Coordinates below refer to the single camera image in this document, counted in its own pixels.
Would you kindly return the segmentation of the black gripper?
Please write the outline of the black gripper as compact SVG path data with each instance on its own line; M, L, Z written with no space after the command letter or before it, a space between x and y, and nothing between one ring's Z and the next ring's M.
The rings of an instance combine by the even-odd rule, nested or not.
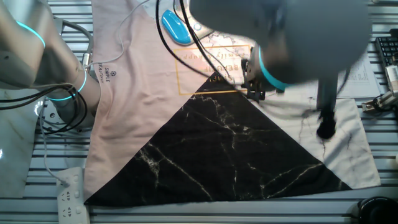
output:
M256 101L265 100L264 76L259 64L258 54L251 54L250 58L242 59L241 67L243 70L243 84L241 87L247 89L247 97Z

